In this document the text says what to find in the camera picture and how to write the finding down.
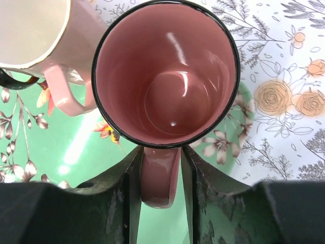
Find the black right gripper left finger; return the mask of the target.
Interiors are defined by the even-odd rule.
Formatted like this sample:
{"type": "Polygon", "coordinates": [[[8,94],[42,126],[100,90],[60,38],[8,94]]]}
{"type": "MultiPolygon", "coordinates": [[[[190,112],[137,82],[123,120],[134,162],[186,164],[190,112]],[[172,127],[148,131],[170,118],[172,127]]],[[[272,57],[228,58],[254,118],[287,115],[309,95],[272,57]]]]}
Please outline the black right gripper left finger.
{"type": "Polygon", "coordinates": [[[1,184],[1,243],[136,243],[142,148],[76,188],[1,184]]]}

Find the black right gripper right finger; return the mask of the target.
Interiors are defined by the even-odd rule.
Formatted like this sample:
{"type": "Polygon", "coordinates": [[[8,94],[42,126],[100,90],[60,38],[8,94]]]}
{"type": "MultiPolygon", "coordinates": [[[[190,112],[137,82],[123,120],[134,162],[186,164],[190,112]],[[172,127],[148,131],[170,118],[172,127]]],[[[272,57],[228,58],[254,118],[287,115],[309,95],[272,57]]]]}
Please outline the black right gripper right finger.
{"type": "Polygon", "coordinates": [[[324,182],[248,186],[189,146],[181,168],[191,243],[324,243],[324,182]]]}

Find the tall pink floral mug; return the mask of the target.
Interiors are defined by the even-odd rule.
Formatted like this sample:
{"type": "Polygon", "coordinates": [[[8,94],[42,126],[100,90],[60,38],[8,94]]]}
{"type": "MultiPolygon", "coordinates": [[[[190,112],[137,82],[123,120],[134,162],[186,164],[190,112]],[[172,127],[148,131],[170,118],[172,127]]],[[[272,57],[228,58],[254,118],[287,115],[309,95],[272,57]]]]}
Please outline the tall pink floral mug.
{"type": "Polygon", "coordinates": [[[105,121],[144,148],[141,200],[169,208],[181,149],[227,115],[240,61],[232,35],[211,11],[189,1],[148,1],[106,30],[91,81],[105,121]]]}

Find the orange mug black handle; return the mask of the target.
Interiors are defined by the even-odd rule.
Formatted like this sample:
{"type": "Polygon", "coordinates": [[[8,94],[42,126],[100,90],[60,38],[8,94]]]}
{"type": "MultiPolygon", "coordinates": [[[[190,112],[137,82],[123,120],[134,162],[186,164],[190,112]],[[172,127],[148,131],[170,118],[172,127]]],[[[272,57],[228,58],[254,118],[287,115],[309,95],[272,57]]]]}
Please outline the orange mug black handle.
{"type": "Polygon", "coordinates": [[[3,69],[0,71],[1,78],[0,78],[0,85],[4,88],[11,89],[11,90],[23,90],[27,89],[33,84],[37,83],[39,80],[38,77],[31,76],[27,82],[22,82],[14,79],[9,74],[7,74],[3,69]]]}

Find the small pale pink mug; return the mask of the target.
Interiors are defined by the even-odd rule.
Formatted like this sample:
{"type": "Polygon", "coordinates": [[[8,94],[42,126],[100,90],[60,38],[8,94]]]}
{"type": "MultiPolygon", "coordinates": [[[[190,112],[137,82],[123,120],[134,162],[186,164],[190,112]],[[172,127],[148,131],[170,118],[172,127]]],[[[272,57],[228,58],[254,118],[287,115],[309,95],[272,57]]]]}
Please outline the small pale pink mug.
{"type": "Polygon", "coordinates": [[[69,116],[96,108],[91,66],[107,25],[89,1],[1,1],[1,69],[47,81],[69,116]]]}

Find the green hummingbird tray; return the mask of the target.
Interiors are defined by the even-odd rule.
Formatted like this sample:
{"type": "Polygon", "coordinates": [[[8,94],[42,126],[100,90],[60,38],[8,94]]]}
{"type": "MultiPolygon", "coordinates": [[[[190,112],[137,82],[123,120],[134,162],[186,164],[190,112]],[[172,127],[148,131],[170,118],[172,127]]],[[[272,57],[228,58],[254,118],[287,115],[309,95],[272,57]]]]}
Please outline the green hummingbird tray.
{"type": "MultiPolygon", "coordinates": [[[[39,81],[29,90],[16,90],[1,87],[1,181],[32,182],[44,181],[62,188],[73,187],[91,176],[96,176],[114,166],[130,153],[135,144],[121,139],[117,134],[108,134],[100,139],[99,132],[92,130],[101,126],[98,110],[80,117],[68,117],[58,110],[48,116],[47,102],[50,102],[47,83],[39,81]]],[[[238,143],[238,136],[244,131],[239,122],[244,122],[246,115],[238,105],[233,105],[231,118],[226,118],[216,130],[226,132],[229,142],[238,143]]],[[[212,145],[212,141],[191,145],[206,163],[221,172],[230,175],[239,160],[232,156],[232,149],[227,145],[226,163],[217,164],[218,149],[206,157],[203,150],[212,145]]],[[[140,215],[140,234],[136,243],[190,243],[188,227],[185,223],[184,190],[178,189],[181,196],[176,197],[176,207],[170,210],[153,210],[142,204],[140,215]]],[[[223,215],[224,225],[217,226],[217,217],[212,217],[213,224],[205,226],[206,232],[201,243],[257,243],[255,230],[243,220],[230,222],[223,215]]]]}

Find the floral table mat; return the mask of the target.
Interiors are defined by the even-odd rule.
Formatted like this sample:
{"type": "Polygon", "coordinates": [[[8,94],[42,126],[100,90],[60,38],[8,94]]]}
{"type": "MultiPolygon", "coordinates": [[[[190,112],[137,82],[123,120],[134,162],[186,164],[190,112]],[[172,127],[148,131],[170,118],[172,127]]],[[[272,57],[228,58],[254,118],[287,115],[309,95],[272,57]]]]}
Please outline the floral table mat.
{"type": "Polygon", "coordinates": [[[225,120],[191,147],[227,175],[324,180],[324,1],[198,1],[229,28],[241,85],[225,120]]]}

